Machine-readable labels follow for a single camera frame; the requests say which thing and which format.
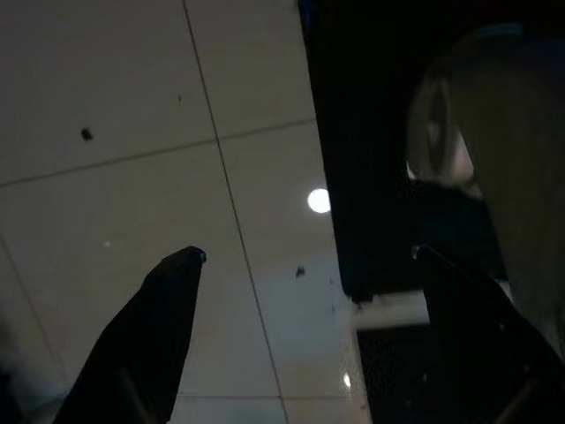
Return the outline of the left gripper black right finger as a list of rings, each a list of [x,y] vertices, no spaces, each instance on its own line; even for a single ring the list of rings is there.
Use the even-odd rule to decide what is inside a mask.
[[[412,259],[469,424],[565,424],[565,363],[500,285],[430,246]]]

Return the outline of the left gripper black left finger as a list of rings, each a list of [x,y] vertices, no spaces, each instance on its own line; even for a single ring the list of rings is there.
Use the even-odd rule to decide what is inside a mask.
[[[169,423],[206,260],[188,246],[147,274],[97,339],[55,424]]]

